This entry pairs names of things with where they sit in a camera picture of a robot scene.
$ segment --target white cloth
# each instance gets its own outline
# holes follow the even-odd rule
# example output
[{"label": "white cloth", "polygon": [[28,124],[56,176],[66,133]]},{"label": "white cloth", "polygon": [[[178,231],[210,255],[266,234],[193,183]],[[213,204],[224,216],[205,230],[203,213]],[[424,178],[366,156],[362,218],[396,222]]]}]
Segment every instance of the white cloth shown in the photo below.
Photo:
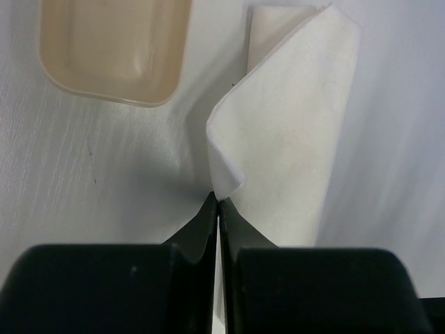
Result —
[{"label": "white cloth", "polygon": [[207,121],[218,199],[279,246],[315,243],[360,36],[333,5],[255,8],[250,72]]}]

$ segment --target fabric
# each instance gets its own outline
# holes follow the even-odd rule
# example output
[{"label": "fabric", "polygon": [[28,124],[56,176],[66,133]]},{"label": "fabric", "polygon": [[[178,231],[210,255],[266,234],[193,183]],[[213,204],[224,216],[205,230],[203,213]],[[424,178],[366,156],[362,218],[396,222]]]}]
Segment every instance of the fabric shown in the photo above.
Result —
[{"label": "fabric", "polygon": [[207,121],[218,199],[279,246],[315,243],[360,35],[333,5],[255,8],[251,71]]}]

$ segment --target beige container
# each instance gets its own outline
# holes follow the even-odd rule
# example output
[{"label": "beige container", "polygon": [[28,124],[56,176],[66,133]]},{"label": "beige container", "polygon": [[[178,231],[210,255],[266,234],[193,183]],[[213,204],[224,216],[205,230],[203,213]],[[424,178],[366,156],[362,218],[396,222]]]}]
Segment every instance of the beige container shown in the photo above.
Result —
[{"label": "beige container", "polygon": [[181,74],[192,0],[40,0],[39,58],[70,93],[159,106]]}]

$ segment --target black object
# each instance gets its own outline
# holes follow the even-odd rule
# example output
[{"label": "black object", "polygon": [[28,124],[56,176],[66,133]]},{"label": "black object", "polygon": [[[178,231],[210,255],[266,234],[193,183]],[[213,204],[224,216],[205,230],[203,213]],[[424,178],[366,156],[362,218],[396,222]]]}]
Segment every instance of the black object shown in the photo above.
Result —
[{"label": "black object", "polygon": [[162,245],[27,251],[0,334],[210,333],[218,214],[228,334],[445,333],[445,299],[420,301],[391,253],[278,248],[211,193]]},{"label": "black object", "polygon": [[28,250],[0,294],[0,333],[210,333],[217,204],[164,245]]}]

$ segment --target white table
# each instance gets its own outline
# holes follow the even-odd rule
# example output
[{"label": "white table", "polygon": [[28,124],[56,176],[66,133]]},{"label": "white table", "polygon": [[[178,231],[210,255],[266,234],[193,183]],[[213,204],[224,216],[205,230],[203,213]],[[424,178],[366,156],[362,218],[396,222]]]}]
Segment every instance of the white table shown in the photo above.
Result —
[{"label": "white table", "polygon": [[[393,250],[445,296],[445,1],[333,2],[364,37],[318,243]],[[205,122],[245,74],[254,3],[329,1],[194,0],[179,90],[144,109],[59,91],[38,2],[0,0],[0,281],[32,245],[156,243],[197,212]]]}]

